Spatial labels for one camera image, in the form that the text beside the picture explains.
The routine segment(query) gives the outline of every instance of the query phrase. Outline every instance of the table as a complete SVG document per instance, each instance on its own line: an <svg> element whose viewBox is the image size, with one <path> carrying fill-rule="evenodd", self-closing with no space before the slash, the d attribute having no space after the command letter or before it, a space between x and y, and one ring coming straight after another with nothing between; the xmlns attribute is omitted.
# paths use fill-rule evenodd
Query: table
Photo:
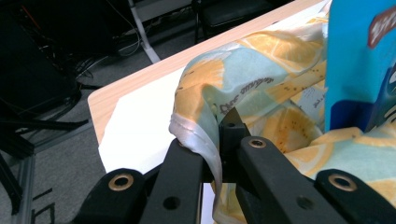
<svg viewBox="0 0 396 224"><path fill-rule="evenodd" d="M252 21L248 21L237 26L232 30L210 38L189 49L185 49L180 53L133 73L128 77L113 82L100 90L94 91L88 98L88 104L91 110L93 127L95 129L98 143L101 144L105 133L105 127L111 118L117 101L122 96L149 84L153 80L175 72L199 54L241 38L244 35L261 30L277 21L282 21L287 17L320 2L322 1L295 0Z"/></svg>

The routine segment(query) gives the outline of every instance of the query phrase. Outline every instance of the lemon print cloth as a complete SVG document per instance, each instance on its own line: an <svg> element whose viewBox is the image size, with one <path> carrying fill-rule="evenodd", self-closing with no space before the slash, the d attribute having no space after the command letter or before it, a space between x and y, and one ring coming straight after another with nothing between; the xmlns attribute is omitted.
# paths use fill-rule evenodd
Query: lemon print cloth
<svg viewBox="0 0 396 224"><path fill-rule="evenodd" d="M353 153L359 154L350 149L345 158L337 156L335 149L343 147L346 140L331 141L322 133L327 18L327 13L321 12L298 27L247 35L199 55L184 69L169 131L184 147L200 154L215 177L216 222L246 222L234 185L222 184L221 179L219 124L233 108L252 135L271 140L303 174L315 176L318 170L337 167ZM387 147L395 160L395 148ZM389 181L390 176L396 175L382 177ZM377 188L384 186L376 175L364 180ZM387 186L394 189L395 185L390 181Z"/></svg>

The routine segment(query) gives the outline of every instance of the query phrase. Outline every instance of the gray carpet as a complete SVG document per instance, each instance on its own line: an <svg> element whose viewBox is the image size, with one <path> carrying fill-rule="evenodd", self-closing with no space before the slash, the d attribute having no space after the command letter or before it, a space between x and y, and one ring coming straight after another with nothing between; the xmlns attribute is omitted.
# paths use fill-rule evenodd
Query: gray carpet
<svg viewBox="0 0 396 224"><path fill-rule="evenodd" d="M161 59L193 45L194 20L189 10L166 17L148 31L148 39ZM107 57L89 69L78 81L87 85L105 86L136 72L151 62L139 48L128 57ZM61 121L90 119L87 98L92 91L82 90L82 97ZM30 141L51 136L42 131L30 136ZM16 174L19 163L8 158ZM35 155L35 182L32 204L33 222L37 224L67 223L77 214L82 202L105 174L98 153L98 142L92 126L81 133L45 148ZM11 202L0 185L0 223L11 223Z"/></svg>

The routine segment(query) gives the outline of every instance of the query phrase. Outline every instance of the black office chair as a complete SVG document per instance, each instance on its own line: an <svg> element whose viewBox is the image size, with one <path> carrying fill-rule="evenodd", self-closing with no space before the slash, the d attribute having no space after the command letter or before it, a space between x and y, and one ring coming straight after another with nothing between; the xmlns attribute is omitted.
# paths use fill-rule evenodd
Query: black office chair
<svg viewBox="0 0 396 224"><path fill-rule="evenodd" d="M243 22L250 21L291 0L192 0L195 13L195 44L198 43L200 25L207 39Z"/></svg>

